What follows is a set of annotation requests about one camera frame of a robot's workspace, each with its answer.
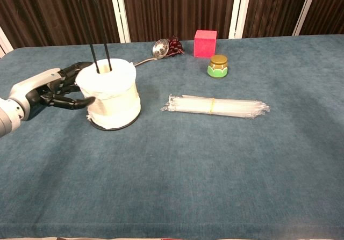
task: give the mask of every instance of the table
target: table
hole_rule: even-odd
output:
[[[117,132],[87,110],[46,108],[0,139],[0,238],[344,236],[344,35],[218,40],[222,79],[185,55],[137,68],[142,110]],[[139,61],[152,42],[110,44]],[[99,59],[103,46],[96,46]],[[16,49],[0,94],[50,68],[91,61],[88,46]],[[256,119],[161,112],[169,94],[257,99]],[[80,93],[72,97],[81,97]]]

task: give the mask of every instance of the red block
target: red block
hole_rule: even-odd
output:
[[[215,54],[217,31],[197,30],[193,43],[194,57],[210,58]]]

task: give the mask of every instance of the ladle handle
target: ladle handle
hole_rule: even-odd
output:
[[[145,59],[145,60],[142,60],[140,62],[136,62],[136,63],[134,63],[134,66],[137,67],[140,64],[146,63],[146,62],[151,61],[151,60],[157,60],[157,58],[156,57],[151,57],[150,59]]]

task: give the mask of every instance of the silver spoon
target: silver spoon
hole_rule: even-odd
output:
[[[151,57],[150,59],[145,59],[142,60],[140,62],[136,62],[134,63],[134,66],[138,66],[140,64],[143,64],[147,61],[150,60],[157,60],[157,59],[162,59],[163,57],[165,57],[167,55],[168,49],[170,47],[170,44],[168,43],[168,40],[166,39],[160,39],[158,40],[154,46],[153,46],[153,57]]]

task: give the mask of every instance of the bundle of straws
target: bundle of straws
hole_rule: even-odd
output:
[[[182,95],[169,96],[161,111],[227,115],[230,117],[255,118],[270,111],[270,107],[258,100],[215,99]]]

